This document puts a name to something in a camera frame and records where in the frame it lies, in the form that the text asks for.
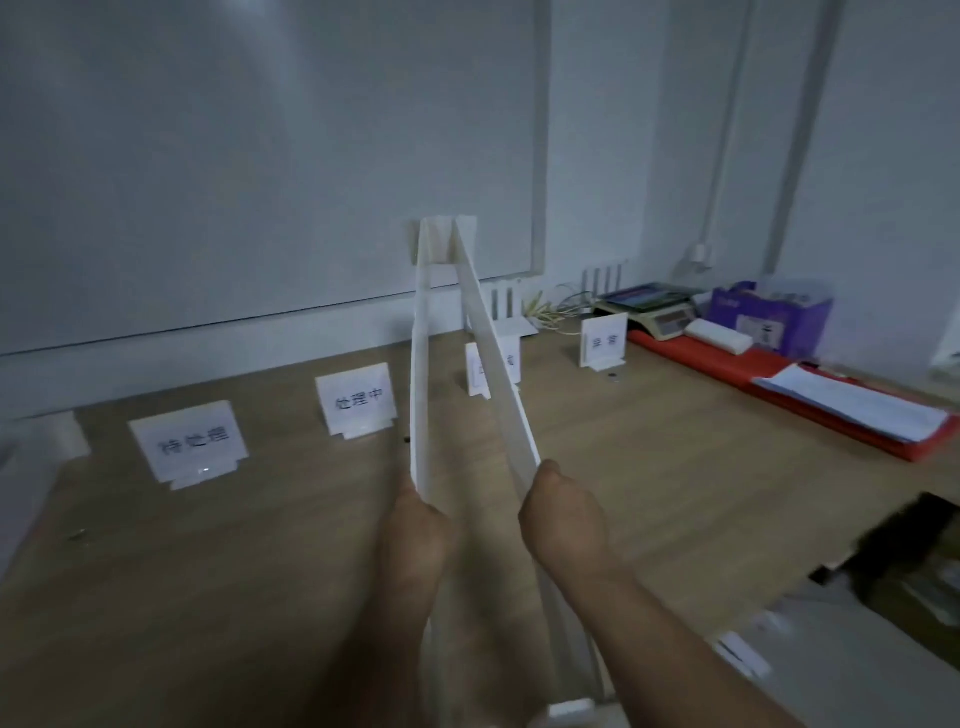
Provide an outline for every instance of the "purple box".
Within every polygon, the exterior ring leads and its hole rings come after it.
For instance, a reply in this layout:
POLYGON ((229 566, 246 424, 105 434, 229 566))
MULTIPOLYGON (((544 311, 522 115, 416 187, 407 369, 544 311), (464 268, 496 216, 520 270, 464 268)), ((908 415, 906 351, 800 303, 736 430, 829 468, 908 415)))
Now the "purple box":
POLYGON ((745 333, 764 349, 789 359, 812 358, 833 308, 833 297, 778 293, 775 298, 761 298, 754 291, 757 285, 753 280, 715 288, 707 320, 745 333))

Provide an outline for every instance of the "cable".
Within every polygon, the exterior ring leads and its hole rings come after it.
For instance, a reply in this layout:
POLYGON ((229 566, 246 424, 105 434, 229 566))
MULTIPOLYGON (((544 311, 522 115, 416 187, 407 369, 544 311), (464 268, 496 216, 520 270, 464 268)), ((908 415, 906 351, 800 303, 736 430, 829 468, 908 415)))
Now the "cable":
MULTIPOLYGON (((569 283, 562 283, 556 287, 574 290, 569 283)), ((542 298, 543 291, 540 291, 531 302, 523 306, 523 315, 536 321, 540 328, 556 331, 563 336, 579 336, 580 331, 561 331, 561 326, 568 319, 579 318, 584 308, 593 303, 590 292, 577 291, 556 304, 540 303, 542 298)))

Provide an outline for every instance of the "floor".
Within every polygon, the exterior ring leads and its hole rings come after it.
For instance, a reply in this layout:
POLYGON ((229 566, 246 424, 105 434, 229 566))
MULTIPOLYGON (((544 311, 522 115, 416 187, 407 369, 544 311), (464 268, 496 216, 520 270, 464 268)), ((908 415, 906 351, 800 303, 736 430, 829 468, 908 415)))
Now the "floor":
POLYGON ((860 604, 843 576, 804 583, 739 634, 773 668, 757 682, 808 728, 957 725, 960 671, 860 604))

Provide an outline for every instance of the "hand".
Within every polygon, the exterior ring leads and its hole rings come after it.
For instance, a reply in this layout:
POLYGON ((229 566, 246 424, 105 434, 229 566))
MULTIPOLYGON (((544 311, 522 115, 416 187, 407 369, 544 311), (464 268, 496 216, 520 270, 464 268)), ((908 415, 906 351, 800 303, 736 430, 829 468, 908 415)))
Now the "hand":
POLYGON ((453 548, 453 524, 424 503, 409 475, 403 476, 394 510, 380 524, 374 595, 384 619, 426 622, 453 548))
POLYGON ((564 476, 553 460, 540 463, 519 518, 524 543, 561 588, 564 582, 606 572, 618 563, 597 499, 564 476))

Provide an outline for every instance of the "stack of papers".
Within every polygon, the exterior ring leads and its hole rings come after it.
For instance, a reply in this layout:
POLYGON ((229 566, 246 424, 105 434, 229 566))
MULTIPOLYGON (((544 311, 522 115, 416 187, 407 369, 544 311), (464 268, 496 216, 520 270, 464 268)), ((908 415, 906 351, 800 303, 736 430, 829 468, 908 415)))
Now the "stack of papers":
POLYGON ((942 409, 815 375, 796 364, 754 384, 906 443, 931 437, 949 417, 942 409))

